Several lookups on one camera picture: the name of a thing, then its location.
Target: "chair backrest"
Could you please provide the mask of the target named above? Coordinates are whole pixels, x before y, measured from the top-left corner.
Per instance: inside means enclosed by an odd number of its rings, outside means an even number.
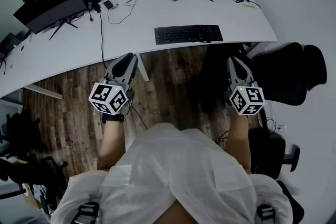
[[[307,95],[304,60],[303,48],[297,42],[253,59],[253,76],[266,100],[289,105],[304,102]]]
[[[303,48],[306,71],[307,89],[310,91],[317,85],[326,84],[327,68],[321,50],[313,45]]]

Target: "white cube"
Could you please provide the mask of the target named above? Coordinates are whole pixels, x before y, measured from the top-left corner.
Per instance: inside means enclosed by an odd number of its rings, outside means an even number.
[[[239,115],[255,115],[265,105],[264,93],[259,87],[237,86],[229,99]]]
[[[128,98],[121,86],[95,83],[89,101],[99,112],[116,115]]]

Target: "wooden floor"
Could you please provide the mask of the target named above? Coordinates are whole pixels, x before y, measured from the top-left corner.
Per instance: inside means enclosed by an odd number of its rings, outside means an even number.
[[[216,111],[207,115],[198,102],[195,80],[206,51],[207,46],[195,46],[142,54],[150,82],[144,82],[137,71],[132,84],[133,106],[147,126],[170,122],[180,130],[198,128],[214,140],[229,129],[231,108],[226,109],[219,100]],[[36,83],[62,93],[62,100],[24,89],[24,108],[30,110],[33,119],[41,119],[39,136],[45,149],[36,154],[53,156],[59,163],[67,161],[67,178],[96,167],[103,138],[102,122],[88,98],[93,84],[104,71],[100,63]],[[250,128],[255,127],[258,127],[258,119],[250,117]],[[133,110],[125,119],[124,129],[126,148],[145,131]]]

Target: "wrist strap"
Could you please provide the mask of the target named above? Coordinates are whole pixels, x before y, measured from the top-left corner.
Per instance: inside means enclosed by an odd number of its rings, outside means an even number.
[[[116,115],[110,115],[103,113],[103,123],[105,124],[106,121],[119,121],[124,122],[124,115],[123,114],[116,114]]]

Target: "white shirt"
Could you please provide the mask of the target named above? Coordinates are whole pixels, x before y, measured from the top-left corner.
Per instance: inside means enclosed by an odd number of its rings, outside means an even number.
[[[99,222],[154,223],[178,200],[198,223],[255,223],[259,205],[292,223],[281,187],[247,175],[238,162],[197,129],[157,124],[136,138],[110,169],[71,177],[51,223],[71,223],[80,205],[99,203]]]

